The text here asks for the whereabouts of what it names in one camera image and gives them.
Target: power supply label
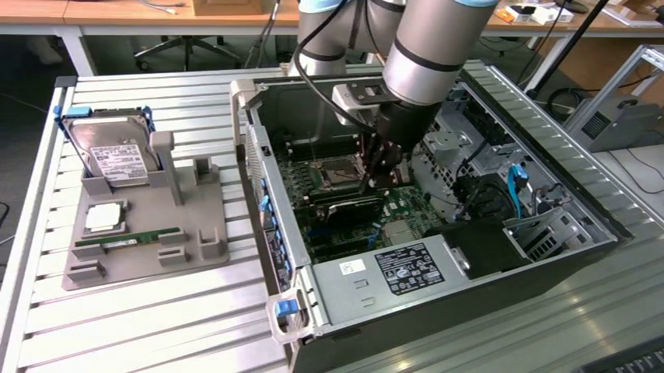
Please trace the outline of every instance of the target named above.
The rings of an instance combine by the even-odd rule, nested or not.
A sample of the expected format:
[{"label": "power supply label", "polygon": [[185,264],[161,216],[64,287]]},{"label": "power supply label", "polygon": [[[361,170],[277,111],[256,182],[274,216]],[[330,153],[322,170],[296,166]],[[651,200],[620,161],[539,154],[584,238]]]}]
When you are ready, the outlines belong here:
[{"label": "power supply label", "polygon": [[376,254],[376,260],[396,295],[445,281],[424,243]]},{"label": "power supply label", "polygon": [[97,165],[109,181],[147,177],[146,163],[137,144],[91,148]]}]

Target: hard drive label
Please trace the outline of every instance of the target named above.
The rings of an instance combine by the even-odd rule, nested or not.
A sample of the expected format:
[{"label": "hard drive label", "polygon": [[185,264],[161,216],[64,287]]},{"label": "hard drive label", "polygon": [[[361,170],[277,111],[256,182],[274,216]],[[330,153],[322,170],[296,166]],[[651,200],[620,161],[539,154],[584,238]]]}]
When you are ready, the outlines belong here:
[{"label": "hard drive label", "polygon": [[97,164],[109,181],[147,177],[146,163],[137,144],[91,148]]},{"label": "hard drive label", "polygon": [[445,281],[424,243],[376,254],[376,260],[396,295]]}]

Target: gray parts holder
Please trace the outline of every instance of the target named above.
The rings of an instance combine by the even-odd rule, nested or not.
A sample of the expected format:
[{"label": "gray parts holder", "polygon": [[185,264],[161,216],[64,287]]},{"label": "gray parts holder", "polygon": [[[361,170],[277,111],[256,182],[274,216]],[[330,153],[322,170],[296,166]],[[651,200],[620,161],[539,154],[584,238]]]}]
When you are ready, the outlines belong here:
[{"label": "gray parts holder", "polygon": [[[219,169],[210,159],[177,169],[170,132],[151,134],[162,170],[149,185],[111,188],[103,177],[82,180],[82,199],[67,254],[63,288],[77,290],[229,261]],[[118,204],[121,222],[87,225],[94,206]]]}]

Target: blue cable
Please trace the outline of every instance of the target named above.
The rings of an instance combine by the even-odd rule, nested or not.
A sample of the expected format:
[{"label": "blue cable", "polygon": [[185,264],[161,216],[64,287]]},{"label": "blue cable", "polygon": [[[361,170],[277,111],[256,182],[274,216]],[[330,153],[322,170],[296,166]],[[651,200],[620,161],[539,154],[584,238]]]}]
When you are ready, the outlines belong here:
[{"label": "blue cable", "polygon": [[521,165],[513,165],[509,167],[508,172],[508,189],[509,196],[512,197],[515,204],[517,205],[517,218],[521,219],[521,202],[519,200],[517,188],[525,188],[528,185],[528,173],[523,169]]}]

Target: gray floor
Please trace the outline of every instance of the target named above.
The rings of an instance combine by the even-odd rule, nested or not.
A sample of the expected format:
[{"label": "gray floor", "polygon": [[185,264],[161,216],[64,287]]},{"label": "gray floor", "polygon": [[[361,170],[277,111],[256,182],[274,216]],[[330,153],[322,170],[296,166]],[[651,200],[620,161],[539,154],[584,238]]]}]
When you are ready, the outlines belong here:
[{"label": "gray floor", "polygon": [[[226,46],[246,57],[249,45],[254,37],[227,37]],[[516,79],[523,70],[532,51],[520,42],[508,42],[499,38],[485,40],[485,45],[496,50],[511,50],[504,53],[491,51],[477,44],[473,58],[481,58]],[[101,75],[137,74],[142,71],[137,67],[133,52],[150,47],[161,42],[159,37],[90,37],[87,40],[91,56],[95,60]],[[296,45],[294,37],[281,37],[277,49],[288,52]],[[7,220],[0,227],[0,241],[14,234],[19,222],[22,206],[24,203],[28,179],[35,161],[40,133],[44,126],[46,114],[27,105],[19,104],[3,95],[11,95],[19,100],[43,108],[48,108],[55,78],[60,75],[75,75],[75,69],[67,61],[67,52],[62,50],[66,62],[58,66],[43,66],[36,57],[26,49],[24,37],[0,38],[0,201],[11,206]],[[277,65],[276,42],[268,48],[269,62]],[[349,57],[349,62],[357,62],[360,55]],[[182,71],[183,48],[175,48],[158,56],[149,57],[149,72]],[[191,58],[190,70],[219,70],[233,68],[234,63],[209,51],[197,49]],[[572,82],[561,74],[556,74],[547,86],[541,97],[548,96],[552,89],[571,86]],[[0,263],[7,262],[11,246],[0,246]]]}]

